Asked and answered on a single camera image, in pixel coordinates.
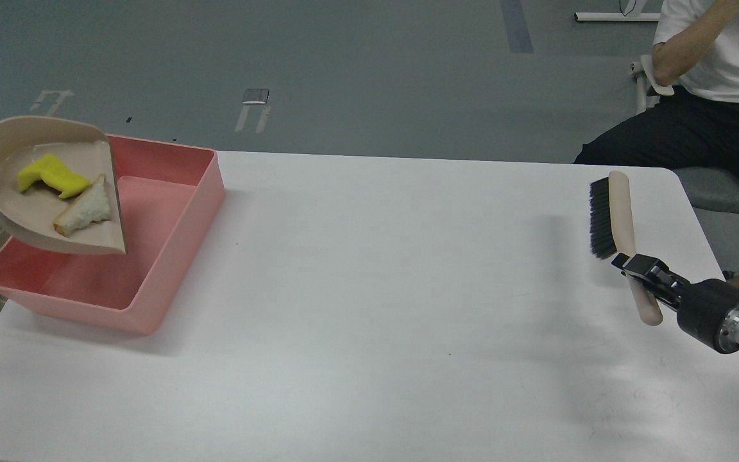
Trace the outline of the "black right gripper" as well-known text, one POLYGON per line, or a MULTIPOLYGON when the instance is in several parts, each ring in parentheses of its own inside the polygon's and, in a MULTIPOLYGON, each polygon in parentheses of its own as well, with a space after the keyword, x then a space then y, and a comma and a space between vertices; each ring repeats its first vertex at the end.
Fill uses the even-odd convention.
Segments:
POLYGON ((677 313, 677 324, 716 353, 739 351, 739 288, 722 280, 690 283, 651 255, 618 253, 612 259, 629 282, 638 315, 677 313))

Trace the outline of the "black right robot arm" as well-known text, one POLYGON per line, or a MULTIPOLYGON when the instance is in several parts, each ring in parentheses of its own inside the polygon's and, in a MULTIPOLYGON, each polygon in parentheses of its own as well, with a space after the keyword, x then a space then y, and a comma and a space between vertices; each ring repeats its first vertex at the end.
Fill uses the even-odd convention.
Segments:
POLYGON ((722 280, 689 282, 650 255, 619 253, 612 265, 675 312, 678 327, 720 354, 739 351, 739 288, 722 280))

